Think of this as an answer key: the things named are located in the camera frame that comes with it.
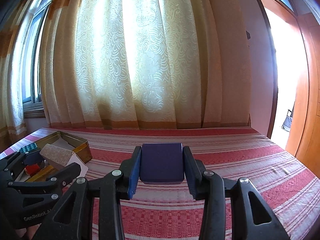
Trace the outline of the person's left hand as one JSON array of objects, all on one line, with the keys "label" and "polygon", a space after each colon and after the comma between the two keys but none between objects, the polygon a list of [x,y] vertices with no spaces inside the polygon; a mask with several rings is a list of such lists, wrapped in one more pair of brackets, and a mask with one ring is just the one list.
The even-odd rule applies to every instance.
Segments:
[{"label": "person's left hand", "polygon": [[20,237],[20,239],[30,240],[33,238],[33,236],[35,235],[35,233],[38,230],[38,228],[40,227],[40,225],[41,224],[37,224],[34,226],[30,226],[28,228],[17,229],[17,230],[15,230],[15,232],[18,235],[18,237]]}]

